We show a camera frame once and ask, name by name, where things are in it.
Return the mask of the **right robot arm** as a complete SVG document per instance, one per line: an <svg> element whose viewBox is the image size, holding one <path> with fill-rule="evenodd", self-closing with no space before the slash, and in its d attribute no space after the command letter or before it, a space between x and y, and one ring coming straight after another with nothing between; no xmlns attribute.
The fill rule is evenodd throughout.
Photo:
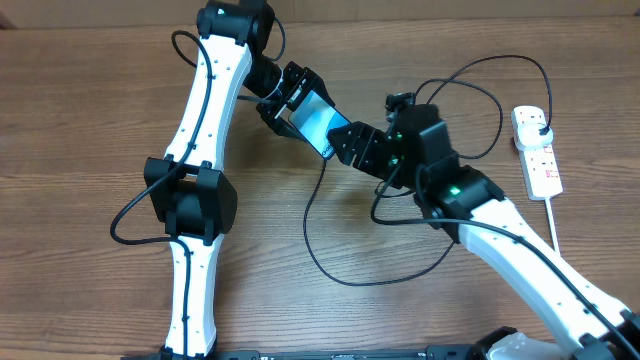
<svg viewBox="0 0 640 360"><path fill-rule="evenodd" d="M363 122L327 132L345 165L414 191L419 224L444 230L494 269L569 359L636 359L639 317L586 280L526 223L504 191L461 165L434 105L407 105L387 131Z"/></svg>

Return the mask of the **Samsung Galaxy smartphone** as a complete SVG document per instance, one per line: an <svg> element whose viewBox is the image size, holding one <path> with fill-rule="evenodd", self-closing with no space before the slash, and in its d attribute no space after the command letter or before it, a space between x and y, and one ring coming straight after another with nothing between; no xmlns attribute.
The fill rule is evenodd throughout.
<svg viewBox="0 0 640 360"><path fill-rule="evenodd" d="M314 91L304 98L288 120L325 160L335 153L329 143L328 132L349 124L339 111Z"/></svg>

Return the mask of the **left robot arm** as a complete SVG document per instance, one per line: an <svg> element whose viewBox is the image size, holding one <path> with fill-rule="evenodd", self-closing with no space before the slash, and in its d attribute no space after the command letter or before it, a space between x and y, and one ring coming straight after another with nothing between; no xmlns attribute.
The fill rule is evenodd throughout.
<svg viewBox="0 0 640 360"><path fill-rule="evenodd" d="M144 168L174 265L171 323L159 359L214 353L217 258L238 203L224 174L225 143L241 89L254 94L275 134L311 145L325 160L334 154L329 131L348 123L315 73L294 63L280 68L264 55L276 21L265 1L210 1L197 13L199 51L182 121L164 156Z"/></svg>

